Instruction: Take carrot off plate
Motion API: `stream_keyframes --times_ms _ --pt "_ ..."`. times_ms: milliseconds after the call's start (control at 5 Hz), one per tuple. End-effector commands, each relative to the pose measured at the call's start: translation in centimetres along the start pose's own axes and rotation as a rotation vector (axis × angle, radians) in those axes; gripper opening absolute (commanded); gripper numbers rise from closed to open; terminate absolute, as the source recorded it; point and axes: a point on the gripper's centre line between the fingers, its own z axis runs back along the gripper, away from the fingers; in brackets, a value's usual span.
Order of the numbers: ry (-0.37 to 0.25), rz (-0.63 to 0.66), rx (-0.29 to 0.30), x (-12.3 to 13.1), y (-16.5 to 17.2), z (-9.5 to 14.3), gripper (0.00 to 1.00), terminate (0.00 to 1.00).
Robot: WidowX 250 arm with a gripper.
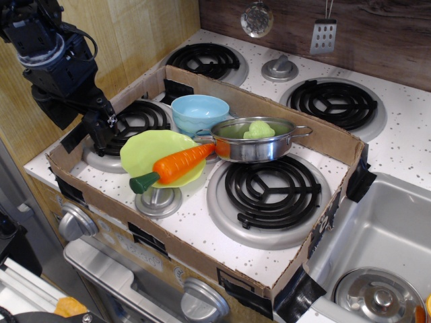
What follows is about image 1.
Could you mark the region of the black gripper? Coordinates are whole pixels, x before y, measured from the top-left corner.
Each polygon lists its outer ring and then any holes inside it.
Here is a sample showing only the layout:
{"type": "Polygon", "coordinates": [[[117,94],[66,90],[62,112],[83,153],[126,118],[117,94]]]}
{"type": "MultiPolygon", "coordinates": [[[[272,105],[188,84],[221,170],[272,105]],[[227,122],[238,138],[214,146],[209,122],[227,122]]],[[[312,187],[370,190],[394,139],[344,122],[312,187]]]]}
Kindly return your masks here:
{"type": "Polygon", "coordinates": [[[111,103],[95,84],[98,71],[95,40],[74,25],[61,24],[55,47],[22,58],[23,76],[32,83],[32,95],[42,111],[60,129],[84,116],[84,128],[103,157],[118,133],[117,116],[111,103]]]}

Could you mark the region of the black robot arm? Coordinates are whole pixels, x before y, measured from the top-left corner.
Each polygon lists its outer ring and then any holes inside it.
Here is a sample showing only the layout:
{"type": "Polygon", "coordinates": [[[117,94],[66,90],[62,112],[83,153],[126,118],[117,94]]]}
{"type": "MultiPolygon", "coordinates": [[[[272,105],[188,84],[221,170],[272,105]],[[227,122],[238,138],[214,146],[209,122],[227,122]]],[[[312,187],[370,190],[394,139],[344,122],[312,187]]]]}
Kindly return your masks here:
{"type": "Polygon", "coordinates": [[[106,154],[117,135],[117,115],[96,86],[97,45],[86,32],[62,20],[57,1],[2,1],[1,37],[13,44],[31,84],[32,97],[62,130],[81,122],[62,141],[67,151],[90,136],[95,152],[106,154]]]}

